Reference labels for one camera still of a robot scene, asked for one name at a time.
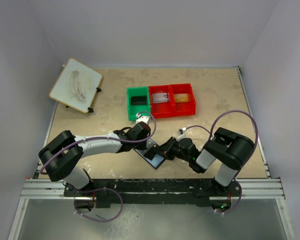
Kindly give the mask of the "black card holder wallet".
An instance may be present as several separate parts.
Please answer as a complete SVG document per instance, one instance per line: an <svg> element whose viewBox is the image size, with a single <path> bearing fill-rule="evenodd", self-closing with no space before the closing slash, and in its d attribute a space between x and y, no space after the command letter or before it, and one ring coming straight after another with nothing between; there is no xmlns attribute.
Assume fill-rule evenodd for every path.
<svg viewBox="0 0 300 240"><path fill-rule="evenodd" d="M134 151L155 170L157 170L166 160L158 153L155 153L154 148L156 147L157 143L150 138L145 144L145 149L134 149Z"/></svg>

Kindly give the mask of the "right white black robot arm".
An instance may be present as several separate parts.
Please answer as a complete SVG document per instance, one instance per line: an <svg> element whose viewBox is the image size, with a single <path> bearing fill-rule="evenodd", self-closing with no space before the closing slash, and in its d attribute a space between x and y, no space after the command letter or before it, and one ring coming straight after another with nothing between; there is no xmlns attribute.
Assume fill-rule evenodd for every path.
<svg viewBox="0 0 300 240"><path fill-rule="evenodd" d="M171 137L162 145L151 139L149 146L141 156L153 168L157 169L165 160L178 158L188 163L198 174L205 173L210 166L219 160L221 165L212 183L212 190L218 196L230 190L230 183L253 155L256 144L248 137L234 131L219 127L212 139L209 139L199 150L189 137Z"/></svg>

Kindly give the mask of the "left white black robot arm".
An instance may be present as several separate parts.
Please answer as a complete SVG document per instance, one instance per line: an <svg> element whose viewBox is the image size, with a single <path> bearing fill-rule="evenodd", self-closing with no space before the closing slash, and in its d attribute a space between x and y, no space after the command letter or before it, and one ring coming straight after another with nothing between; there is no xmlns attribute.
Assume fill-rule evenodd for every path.
<svg viewBox="0 0 300 240"><path fill-rule="evenodd" d="M81 196L88 196L93 191L93 181L85 170L77 167L79 160L144 148L150 133L151 128L144 122L91 137L73 135L64 130L39 151L38 157L43 164L40 173L47 174L52 182L63 180Z"/></svg>

